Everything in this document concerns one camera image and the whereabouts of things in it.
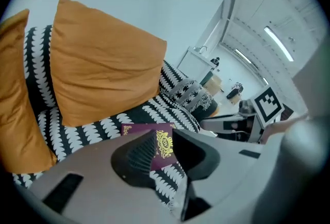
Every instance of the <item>sofa armrest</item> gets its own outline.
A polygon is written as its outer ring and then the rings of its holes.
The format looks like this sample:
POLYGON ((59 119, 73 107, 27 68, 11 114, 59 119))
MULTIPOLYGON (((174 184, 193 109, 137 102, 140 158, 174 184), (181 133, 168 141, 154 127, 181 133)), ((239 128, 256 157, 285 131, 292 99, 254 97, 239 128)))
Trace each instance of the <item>sofa armrest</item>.
POLYGON ((217 110, 218 104, 205 88, 166 61, 159 85, 162 93, 187 109, 198 122, 217 110))

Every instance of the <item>gold emblem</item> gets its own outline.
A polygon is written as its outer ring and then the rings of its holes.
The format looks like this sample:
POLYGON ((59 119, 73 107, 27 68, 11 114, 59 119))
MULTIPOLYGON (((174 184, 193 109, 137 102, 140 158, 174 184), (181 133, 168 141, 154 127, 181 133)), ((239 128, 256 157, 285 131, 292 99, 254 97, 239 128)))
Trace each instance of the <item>gold emblem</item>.
POLYGON ((128 134, 128 130, 131 129, 132 126, 127 126, 127 125, 124 125, 124 133, 123 135, 127 135, 128 134))
POLYGON ((164 131, 157 131, 157 144, 160 150, 160 155, 163 159, 170 157, 173 153, 172 138, 168 137, 169 133, 164 131))

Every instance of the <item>sink faucet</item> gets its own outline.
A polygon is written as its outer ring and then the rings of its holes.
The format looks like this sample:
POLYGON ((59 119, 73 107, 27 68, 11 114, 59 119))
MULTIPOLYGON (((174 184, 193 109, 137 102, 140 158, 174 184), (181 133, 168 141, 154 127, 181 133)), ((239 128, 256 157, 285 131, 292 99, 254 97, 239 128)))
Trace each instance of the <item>sink faucet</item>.
POLYGON ((200 54, 202 53, 202 48, 203 48, 203 47, 205 47, 205 48, 206 48, 206 50, 205 50, 205 51, 207 51, 207 50, 208 50, 207 46, 206 46, 206 45, 203 45, 203 46, 200 48, 200 54))

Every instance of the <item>black and white square marker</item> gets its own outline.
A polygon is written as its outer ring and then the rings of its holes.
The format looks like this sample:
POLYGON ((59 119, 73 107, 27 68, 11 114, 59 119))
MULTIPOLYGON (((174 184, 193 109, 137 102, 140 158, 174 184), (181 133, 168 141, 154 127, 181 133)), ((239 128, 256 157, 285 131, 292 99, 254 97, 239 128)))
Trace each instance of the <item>black and white square marker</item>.
POLYGON ((283 104, 270 86, 265 87, 251 101, 264 127, 284 110, 283 104))

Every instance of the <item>sofa backrest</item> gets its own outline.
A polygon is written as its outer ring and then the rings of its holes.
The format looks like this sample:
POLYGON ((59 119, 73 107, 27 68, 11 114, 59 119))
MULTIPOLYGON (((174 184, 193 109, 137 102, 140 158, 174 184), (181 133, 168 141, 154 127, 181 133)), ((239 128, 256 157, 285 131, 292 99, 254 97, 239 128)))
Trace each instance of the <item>sofa backrest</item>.
POLYGON ((36 118, 41 111, 56 106, 50 69, 51 36, 52 25, 32 27, 25 34, 24 74, 36 118))

